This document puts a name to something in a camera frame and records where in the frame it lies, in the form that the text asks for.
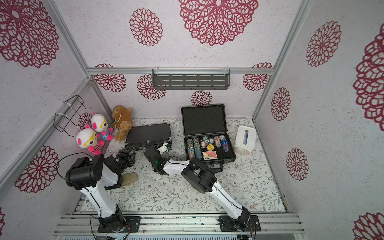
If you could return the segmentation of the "black poker case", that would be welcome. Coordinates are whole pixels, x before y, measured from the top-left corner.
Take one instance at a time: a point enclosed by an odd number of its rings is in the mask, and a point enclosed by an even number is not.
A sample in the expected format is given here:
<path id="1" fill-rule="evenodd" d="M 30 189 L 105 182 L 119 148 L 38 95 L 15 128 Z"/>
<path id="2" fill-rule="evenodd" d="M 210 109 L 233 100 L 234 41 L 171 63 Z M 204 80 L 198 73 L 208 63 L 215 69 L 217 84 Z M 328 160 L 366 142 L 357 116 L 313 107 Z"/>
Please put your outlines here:
<path id="1" fill-rule="evenodd" d="M 149 145 L 157 147 L 172 144 L 171 127 L 167 123 L 133 127 L 129 130 L 125 146 L 145 150 Z"/>

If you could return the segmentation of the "grey hard poker case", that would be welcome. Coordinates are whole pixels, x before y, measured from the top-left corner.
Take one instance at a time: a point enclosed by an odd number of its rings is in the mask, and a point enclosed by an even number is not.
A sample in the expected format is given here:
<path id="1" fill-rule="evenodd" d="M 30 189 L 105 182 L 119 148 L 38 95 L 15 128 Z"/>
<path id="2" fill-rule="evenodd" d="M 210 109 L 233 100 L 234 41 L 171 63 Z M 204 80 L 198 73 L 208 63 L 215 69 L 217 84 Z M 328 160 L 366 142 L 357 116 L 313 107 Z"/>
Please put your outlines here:
<path id="1" fill-rule="evenodd" d="M 188 138 L 226 135 L 231 143 L 230 136 L 227 133 L 228 128 L 224 104 L 182 107 L 181 111 L 185 136 L 184 145 L 188 160 L 190 160 L 186 148 L 186 139 Z M 231 163 L 236 160 L 232 143 L 231 146 L 234 158 L 230 161 L 201 161 L 214 172 L 220 173 L 224 170 L 225 163 Z"/>

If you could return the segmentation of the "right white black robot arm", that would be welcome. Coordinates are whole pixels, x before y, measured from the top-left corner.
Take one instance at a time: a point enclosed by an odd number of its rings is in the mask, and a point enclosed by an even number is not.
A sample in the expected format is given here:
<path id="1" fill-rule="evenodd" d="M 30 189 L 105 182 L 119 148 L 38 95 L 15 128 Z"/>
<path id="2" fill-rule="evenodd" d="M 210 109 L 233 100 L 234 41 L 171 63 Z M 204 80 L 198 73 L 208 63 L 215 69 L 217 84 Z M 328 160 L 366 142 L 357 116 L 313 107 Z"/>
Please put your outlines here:
<path id="1" fill-rule="evenodd" d="M 227 213 L 230 218 L 227 226 L 245 231 L 251 224 L 252 215 L 249 210 L 232 198 L 211 170 L 201 160 L 193 157 L 187 161 L 176 161 L 163 154 L 168 147 L 147 147 L 144 155 L 151 163 L 154 172 L 167 176 L 183 176 L 184 179 L 199 193 L 209 194 Z"/>

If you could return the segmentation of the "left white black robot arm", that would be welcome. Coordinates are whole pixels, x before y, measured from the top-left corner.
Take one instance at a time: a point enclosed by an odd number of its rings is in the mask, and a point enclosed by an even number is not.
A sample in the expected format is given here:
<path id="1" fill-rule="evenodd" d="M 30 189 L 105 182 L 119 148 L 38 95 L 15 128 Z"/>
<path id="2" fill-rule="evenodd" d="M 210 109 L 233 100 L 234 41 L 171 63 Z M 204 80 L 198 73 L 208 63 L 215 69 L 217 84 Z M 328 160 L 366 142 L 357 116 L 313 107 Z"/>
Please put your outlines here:
<path id="1" fill-rule="evenodd" d="M 65 180 L 89 198 L 98 213 L 100 227 L 109 232 L 121 231 L 126 220 L 118 204 L 109 197 L 108 190 L 132 184 L 138 180 L 136 173 L 124 174 L 136 162 L 136 152 L 131 148 L 120 150 L 116 156 L 103 154 L 93 158 L 79 158 L 67 171 Z"/>

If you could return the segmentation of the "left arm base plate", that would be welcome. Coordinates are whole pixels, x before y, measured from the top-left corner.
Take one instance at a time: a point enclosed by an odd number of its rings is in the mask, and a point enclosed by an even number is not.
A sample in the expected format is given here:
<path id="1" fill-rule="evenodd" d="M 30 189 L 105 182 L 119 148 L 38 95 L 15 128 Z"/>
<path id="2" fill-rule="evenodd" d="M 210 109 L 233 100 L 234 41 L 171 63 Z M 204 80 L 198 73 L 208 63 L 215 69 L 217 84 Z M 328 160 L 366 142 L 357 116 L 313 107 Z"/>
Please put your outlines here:
<path id="1" fill-rule="evenodd" d="M 107 217 L 99 218 L 98 233 L 137 233 L 139 231 L 141 217 Z"/>

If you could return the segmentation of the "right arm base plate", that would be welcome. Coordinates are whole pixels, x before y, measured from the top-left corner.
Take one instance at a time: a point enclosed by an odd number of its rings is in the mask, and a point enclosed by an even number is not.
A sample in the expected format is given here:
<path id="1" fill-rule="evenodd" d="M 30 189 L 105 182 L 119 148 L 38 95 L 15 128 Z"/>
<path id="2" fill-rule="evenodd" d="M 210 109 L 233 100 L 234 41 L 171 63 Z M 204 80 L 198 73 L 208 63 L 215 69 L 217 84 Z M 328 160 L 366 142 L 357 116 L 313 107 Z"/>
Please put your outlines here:
<path id="1" fill-rule="evenodd" d="M 256 215 L 246 217 L 245 222 L 232 219 L 229 216 L 219 216 L 218 221 L 221 232 L 250 232 L 251 230 L 260 232 L 262 230 Z"/>

